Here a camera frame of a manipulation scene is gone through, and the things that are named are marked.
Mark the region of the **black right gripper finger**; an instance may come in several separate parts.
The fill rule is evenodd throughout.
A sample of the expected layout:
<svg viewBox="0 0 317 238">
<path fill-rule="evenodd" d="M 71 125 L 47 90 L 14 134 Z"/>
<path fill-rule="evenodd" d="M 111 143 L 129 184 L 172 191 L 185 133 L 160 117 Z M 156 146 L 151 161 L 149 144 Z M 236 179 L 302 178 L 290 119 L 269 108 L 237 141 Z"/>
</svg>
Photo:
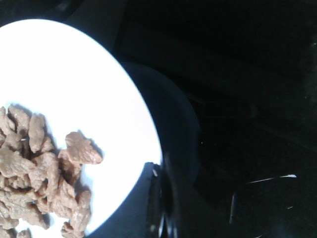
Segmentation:
<svg viewBox="0 0 317 238">
<path fill-rule="evenodd" d="M 165 153 L 160 165 L 152 169 L 146 216 L 147 238 L 177 238 L 178 205 L 175 174 L 170 154 Z"/>
</svg>

